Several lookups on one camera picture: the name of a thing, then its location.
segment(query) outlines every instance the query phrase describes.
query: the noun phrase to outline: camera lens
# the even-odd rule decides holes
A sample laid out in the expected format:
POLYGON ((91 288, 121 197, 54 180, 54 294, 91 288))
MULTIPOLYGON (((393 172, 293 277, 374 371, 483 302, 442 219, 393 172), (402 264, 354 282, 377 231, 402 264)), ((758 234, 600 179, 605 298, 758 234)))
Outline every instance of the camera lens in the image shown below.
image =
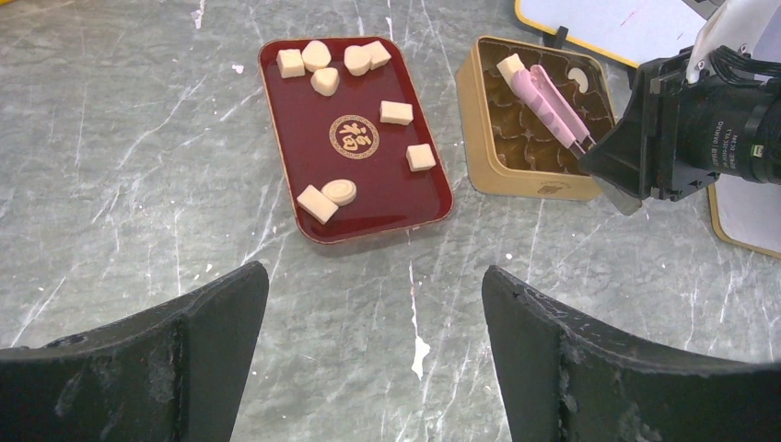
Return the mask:
POLYGON ((682 95, 679 126, 678 151, 692 166, 781 184, 781 98, 774 92, 710 77, 682 95))

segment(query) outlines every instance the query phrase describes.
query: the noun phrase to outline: red tray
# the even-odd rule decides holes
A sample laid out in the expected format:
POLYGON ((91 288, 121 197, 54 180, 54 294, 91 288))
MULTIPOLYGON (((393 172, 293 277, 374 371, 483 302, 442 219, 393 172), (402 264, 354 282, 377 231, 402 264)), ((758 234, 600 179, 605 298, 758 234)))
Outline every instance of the red tray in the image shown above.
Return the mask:
POLYGON ((277 52, 303 50, 310 40, 271 41, 258 54, 298 228, 315 242, 334 244, 445 218, 453 207, 453 193, 402 52, 379 37, 321 41, 331 51, 330 67, 339 70, 340 84, 331 97, 314 91, 310 73, 286 79, 279 74, 277 52), (343 63, 344 49, 372 41, 382 42, 390 53, 390 62, 363 76, 350 75, 343 63), (379 122, 383 100, 412 104, 413 122, 408 126, 379 122), (340 153, 334 144, 341 145, 344 135, 338 131, 344 124, 353 123, 359 129, 367 128, 371 144, 340 153), (412 173, 406 148, 424 143, 434 150, 437 165, 426 172, 412 173), (310 184, 320 189, 328 181, 339 179, 353 181, 357 197, 321 225, 298 206, 296 197, 310 184))

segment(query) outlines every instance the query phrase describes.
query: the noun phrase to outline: black cable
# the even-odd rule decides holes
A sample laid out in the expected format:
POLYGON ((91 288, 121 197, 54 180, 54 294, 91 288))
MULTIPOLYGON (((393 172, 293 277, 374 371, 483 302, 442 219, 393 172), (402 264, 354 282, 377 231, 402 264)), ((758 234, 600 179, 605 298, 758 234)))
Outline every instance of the black cable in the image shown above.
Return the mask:
POLYGON ((720 60, 730 70, 737 69, 745 73, 759 76, 781 76, 780 63, 753 60, 735 52, 727 46, 721 46, 711 52, 711 59, 720 60))

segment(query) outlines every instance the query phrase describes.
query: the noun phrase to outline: chinese character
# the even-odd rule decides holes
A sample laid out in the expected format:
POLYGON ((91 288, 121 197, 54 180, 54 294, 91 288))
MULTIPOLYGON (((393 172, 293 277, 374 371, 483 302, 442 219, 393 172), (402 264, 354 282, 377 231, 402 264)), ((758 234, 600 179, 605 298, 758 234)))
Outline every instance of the chinese character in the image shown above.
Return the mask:
POLYGON ((371 145, 371 138, 366 136, 366 127, 358 128, 358 123, 345 124, 339 134, 347 134, 342 138, 344 150, 356 151, 359 145, 371 145))

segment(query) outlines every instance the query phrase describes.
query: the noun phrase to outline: gold box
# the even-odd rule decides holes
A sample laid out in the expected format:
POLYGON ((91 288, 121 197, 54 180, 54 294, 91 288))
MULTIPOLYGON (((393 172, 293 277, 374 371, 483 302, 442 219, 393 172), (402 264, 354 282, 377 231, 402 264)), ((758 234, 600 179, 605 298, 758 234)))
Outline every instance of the gold box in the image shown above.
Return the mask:
POLYGON ((496 64, 513 53, 527 67, 540 64, 545 68, 595 140, 615 125, 605 76, 592 57, 481 37, 456 74, 472 185, 479 192, 500 195, 581 201, 596 198, 601 194, 596 182, 577 169, 575 156, 515 97, 496 69, 496 64), (588 80, 585 93, 569 78, 573 68, 588 80))

